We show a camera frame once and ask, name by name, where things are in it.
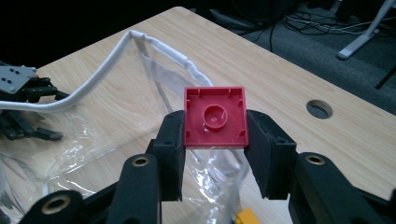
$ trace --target black mechanical device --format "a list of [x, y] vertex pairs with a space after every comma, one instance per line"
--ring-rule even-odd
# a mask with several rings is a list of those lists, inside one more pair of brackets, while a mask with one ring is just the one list
[[[0, 63], [0, 100], [37, 103], [43, 96], [62, 100], [68, 94], [58, 91], [48, 77], [35, 75], [35, 68]], [[37, 127], [36, 130], [23, 117], [23, 111], [1, 110], [0, 130], [8, 140], [40, 138], [49, 141], [62, 139], [63, 134]]]
[[[123, 165], [120, 179], [83, 199], [53, 192], [34, 204], [25, 223], [162, 223], [162, 202], [181, 201], [185, 162], [184, 111], [168, 114], [146, 153]], [[263, 198], [290, 199], [293, 223], [396, 223], [396, 191], [389, 201], [353, 187], [331, 160], [297, 153], [296, 143], [267, 115], [248, 110], [245, 155]]]

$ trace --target red square block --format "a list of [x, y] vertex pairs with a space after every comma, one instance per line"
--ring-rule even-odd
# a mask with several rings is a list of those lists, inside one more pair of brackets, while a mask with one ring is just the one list
[[184, 92], [185, 147], [246, 147], [243, 87], [188, 87]]

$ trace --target chair leg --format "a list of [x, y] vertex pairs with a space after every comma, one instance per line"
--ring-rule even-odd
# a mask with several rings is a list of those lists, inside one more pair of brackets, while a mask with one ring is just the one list
[[396, 65], [393, 66], [392, 69], [387, 73], [387, 75], [382, 78], [382, 80], [375, 86], [377, 90], [381, 89], [381, 87], [388, 81], [388, 79], [396, 73]]

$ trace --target transparent plastic wrap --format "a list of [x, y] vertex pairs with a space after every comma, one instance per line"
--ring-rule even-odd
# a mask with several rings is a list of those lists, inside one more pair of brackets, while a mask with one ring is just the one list
[[[85, 62], [78, 56], [72, 63]], [[116, 182], [123, 162], [146, 151], [163, 117], [183, 108], [184, 88], [212, 86], [186, 56], [133, 30], [93, 74], [72, 71], [67, 80], [51, 77], [71, 92], [59, 102], [0, 102], [0, 109], [23, 111], [32, 125], [64, 134], [57, 142], [1, 136], [0, 208], [10, 223], [53, 191], [75, 189], [89, 197]], [[163, 203], [163, 222], [229, 223], [248, 171], [243, 151], [188, 150], [185, 166], [183, 202]]]

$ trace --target light wood tabletop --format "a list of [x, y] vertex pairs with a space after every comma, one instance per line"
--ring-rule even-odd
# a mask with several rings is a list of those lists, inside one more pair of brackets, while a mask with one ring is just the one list
[[[128, 30], [157, 38], [188, 56], [214, 86], [245, 87], [247, 109], [269, 115], [297, 143], [298, 152], [317, 152], [331, 159], [355, 187], [384, 199], [396, 187], [395, 116], [183, 7], [171, 8], [40, 67], [37, 73], [50, 77], [59, 90], [72, 92]], [[155, 138], [166, 110], [158, 98], [151, 99], [153, 87], [146, 78], [136, 75], [144, 73], [139, 69], [136, 63], [121, 61], [92, 94], [64, 113], [75, 116], [67, 117], [69, 126], [87, 132], [84, 135], [81, 131], [75, 146], [66, 133], [67, 147], [43, 143], [44, 149], [35, 152], [35, 161], [41, 163], [37, 172], [50, 176], [54, 189], [79, 189], [85, 196], [95, 193], [117, 181], [123, 162], [143, 153], [149, 139]], [[312, 116], [306, 105], [313, 100], [327, 103], [332, 115], [328, 119]], [[173, 108], [183, 109], [177, 101]], [[90, 156], [80, 157], [78, 146]], [[73, 160], [52, 159], [55, 154], [65, 155], [65, 149], [76, 151]], [[74, 166], [80, 161], [85, 165]], [[64, 167], [78, 169], [59, 175], [56, 171], [66, 170]], [[193, 182], [186, 175], [186, 197], [194, 188], [189, 181]], [[251, 172], [240, 196], [242, 208], [250, 207], [261, 223], [291, 223], [288, 202], [262, 199]], [[184, 203], [188, 198], [183, 203], [164, 203], [163, 223], [177, 223], [186, 216], [188, 206]]]

